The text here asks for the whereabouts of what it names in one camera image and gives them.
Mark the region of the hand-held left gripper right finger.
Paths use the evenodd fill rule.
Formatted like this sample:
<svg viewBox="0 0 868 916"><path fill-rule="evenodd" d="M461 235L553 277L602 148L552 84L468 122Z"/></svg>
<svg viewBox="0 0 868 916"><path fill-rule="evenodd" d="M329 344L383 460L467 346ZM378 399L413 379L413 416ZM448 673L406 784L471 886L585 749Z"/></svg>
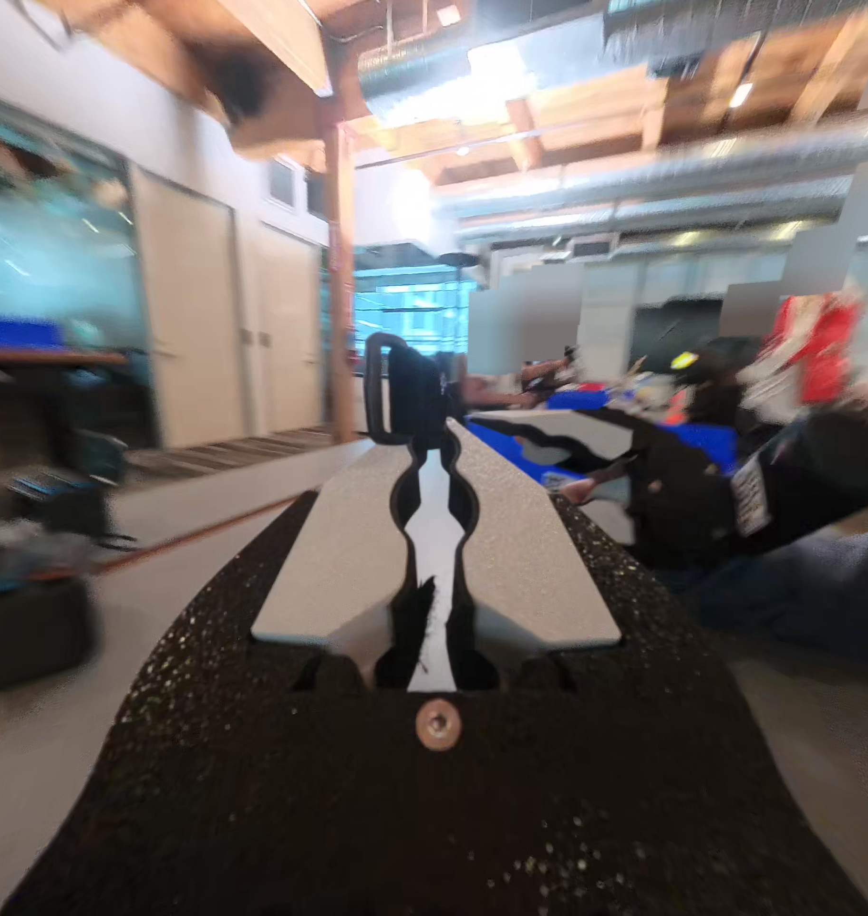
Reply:
<svg viewBox="0 0 868 916"><path fill-rule="evenodd" d="M617 646L616 624L547 490L457 420L444 430L454 551L455 688L489 691L528 658Z"/></svg>

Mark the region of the black wall screen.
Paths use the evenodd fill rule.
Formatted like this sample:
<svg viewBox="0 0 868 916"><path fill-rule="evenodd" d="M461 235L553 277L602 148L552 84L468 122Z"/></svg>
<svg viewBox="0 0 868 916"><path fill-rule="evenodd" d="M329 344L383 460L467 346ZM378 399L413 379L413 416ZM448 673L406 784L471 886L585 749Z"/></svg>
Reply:
<svg viewBox="0 0 868 916"><path fill-rule="evenodd" d="M641 360L642 371L668 374L678 356L699 354L719 337L722 309L722 297L674 297L636 307L627 366Z"/></svg>

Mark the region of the blue plastic bin with tag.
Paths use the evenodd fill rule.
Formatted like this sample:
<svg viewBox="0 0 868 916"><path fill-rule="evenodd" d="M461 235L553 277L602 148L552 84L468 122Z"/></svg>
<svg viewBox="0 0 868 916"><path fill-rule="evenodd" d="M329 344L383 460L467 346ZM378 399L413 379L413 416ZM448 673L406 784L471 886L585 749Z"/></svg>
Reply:
<svg viewBox="0 0 868 916"><path fill-rule="evenodd" d="M714 465L720 472L723 472L726 475L731 474L736 466L736 435L731 429L690 423L681 423L675 426L665 426L660 423L657 424L650 422L644 418L630 417L614 410L578 411L594 411L599 417L608 418L612 422L619 421L623 425L632 427L634 431L640 435L642 439L642 445L658 440L678 441L680 445L702 453L705 457L706 464ZM567 475L562 474L559 471L550 471L545 475L526 475L538 483L543 484L551 474L557 474L563 478L574 480L582 479L588 476Z"/></svg>

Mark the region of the black battery charger case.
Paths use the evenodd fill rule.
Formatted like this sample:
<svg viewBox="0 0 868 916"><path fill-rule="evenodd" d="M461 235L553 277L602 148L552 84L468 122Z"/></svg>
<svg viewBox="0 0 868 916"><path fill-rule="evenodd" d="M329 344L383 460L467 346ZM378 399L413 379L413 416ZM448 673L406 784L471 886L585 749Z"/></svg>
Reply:
<svg viewBox="0 0 868 916"><path fill-rule="evenodd" d="M98 635L84 578L0 585L0 692L80 666Z"/></svg>
<svg viewBox="0 0 868 916"><path fill-rule="evenodd" d="M136 539L114 528L112 491L125 480L127 445L108 434L76 429L70 462L16 477L8 488L15 520L51 533L84 536L98 547L130 552Z"/></svg>

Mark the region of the dark blue storage bin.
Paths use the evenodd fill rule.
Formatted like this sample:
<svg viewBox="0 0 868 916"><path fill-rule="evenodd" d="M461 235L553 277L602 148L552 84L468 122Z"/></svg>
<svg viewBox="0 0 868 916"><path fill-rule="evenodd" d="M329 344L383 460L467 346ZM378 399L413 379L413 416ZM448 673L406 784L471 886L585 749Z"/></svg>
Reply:
<svg viewBox="0 0 868 916"><path fill-rule="evenodd" d="M55 323L0 318L0 351L57 352L66 349L62 329Z"/></svg>

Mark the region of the long silver ceiling duct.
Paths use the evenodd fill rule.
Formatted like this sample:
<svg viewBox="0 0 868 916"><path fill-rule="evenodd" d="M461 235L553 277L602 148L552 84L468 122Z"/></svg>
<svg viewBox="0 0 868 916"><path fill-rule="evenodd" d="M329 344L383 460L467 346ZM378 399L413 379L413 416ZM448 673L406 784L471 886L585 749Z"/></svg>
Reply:
<svg viewBox="0 0 868 916"><path fill-rule="evenodd" d="M436 189L432 209L461 244L666 228L723 216L822 215L850 189L868 150L841 135L732 136Z"/></svg>

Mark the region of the wooden post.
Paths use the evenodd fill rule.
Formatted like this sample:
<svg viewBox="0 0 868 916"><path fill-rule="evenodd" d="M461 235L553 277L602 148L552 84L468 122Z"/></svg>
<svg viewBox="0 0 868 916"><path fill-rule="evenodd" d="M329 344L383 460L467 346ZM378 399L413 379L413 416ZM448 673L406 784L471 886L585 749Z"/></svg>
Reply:
<svg viewBox="0 0 868 916"><path fill-rule="evenodd" d="M330 297L330 391L333 439L355 439L352 351L354 292L354 148L345 123L324 135L326 210L328 216L328 289Z"/></svg>

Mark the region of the person's right hand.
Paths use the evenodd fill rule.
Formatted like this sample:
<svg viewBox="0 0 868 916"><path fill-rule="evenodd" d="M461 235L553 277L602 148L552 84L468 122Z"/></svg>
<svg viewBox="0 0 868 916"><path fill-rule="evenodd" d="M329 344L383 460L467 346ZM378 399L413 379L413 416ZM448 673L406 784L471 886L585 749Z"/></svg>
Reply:
<svg viewBox="0 0 868 916"><path fill-rule="evenodd" d="M580 480L571 481L559 487L557 494L566 499L573 506L586 505L594 498L594 491L603 484L621 478L625 474L625 464L616 462L593 472L590 476Z"/></svg>

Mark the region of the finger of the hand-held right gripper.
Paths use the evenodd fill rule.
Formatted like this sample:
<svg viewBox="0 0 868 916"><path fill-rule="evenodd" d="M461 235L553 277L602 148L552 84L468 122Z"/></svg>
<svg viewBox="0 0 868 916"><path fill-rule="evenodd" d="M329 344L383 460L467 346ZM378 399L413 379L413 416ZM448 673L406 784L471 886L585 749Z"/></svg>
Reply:
<svg viewBox="0 0 868 916"><path fill-rule="evenodd" d="M626 463L642 455L642 439L632 427L599 417L594 411L476 411L469 414L468 419L470 432L528 475L545 475L550 471L588 475L616 462ZM531 464L521 457L521 438L542 442L562 438L578 441L591 452L591 469Z"/></svg>
<svg viewBox="0 0 868 916"><path fill-rule="evenodd" d="M552 441L534 441L520 439L521 457L531 464L566 469L591 469L591 452L582 443L559 439Z"/></svg>

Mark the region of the person's right forearm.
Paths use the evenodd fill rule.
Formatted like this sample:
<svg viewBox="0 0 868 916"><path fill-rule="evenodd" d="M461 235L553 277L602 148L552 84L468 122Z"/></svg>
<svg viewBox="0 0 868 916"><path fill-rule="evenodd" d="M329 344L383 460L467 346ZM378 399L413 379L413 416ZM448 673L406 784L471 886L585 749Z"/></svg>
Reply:
<svg viewBox="0 0 868 916"><path fill-rule="evenodd" d="M868 531L657 580L708 628L868 659Z"/></svg>

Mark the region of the silver elbow air duct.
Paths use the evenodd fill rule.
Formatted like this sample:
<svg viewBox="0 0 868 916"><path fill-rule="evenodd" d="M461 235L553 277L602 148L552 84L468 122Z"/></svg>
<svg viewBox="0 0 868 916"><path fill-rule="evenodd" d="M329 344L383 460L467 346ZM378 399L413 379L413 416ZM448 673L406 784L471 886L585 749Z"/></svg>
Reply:
<svg viewBox="0 0 868 916"><path fill-rule="evenodd" d="M440 29L361 52L357 80L368 111L385 119L406 101L471 74L466 29Z"/></svg>

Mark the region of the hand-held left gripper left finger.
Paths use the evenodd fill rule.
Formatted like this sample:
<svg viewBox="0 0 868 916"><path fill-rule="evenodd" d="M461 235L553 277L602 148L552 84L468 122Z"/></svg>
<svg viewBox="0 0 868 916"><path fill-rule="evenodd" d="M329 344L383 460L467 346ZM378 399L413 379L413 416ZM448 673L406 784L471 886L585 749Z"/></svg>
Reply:
<svg viewBox="0 0 868 916"><path fill-rule="evenodd" d="M256 642L343 657L371 685L409 688L436 596L428 455L375 444L319 489L252 625Z"/></svg>

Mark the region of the long wooden-edged desk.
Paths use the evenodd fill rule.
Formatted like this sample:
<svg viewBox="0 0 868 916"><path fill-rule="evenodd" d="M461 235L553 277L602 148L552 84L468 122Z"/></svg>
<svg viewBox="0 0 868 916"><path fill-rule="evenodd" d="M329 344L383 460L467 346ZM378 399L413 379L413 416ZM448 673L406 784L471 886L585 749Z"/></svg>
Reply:
<svg viewBox="0 0 868 916"><path fill-rule="evenodd" d="M0 399L25 399L37 412L52 464L76 468L77 430L67 416L70 372L124 368L124 353L99 349L0 348Z"/></svg>

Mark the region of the white door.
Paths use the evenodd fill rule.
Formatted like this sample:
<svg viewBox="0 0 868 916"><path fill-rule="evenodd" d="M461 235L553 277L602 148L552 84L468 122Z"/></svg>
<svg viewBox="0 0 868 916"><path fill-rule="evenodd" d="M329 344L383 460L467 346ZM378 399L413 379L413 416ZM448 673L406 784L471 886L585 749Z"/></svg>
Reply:
<svg viewBox="0 0 868 916"><path fill-rule="evenodd" d="M257 250L268 430L312 427L323 416L321 251L268 223Z"/></svg>
<svg viewBox="0 0 868 916"><path fill-rule="evenodd" d="M246 431L234 210L138 168L134 217L161 438L182 449Z"/></svg>

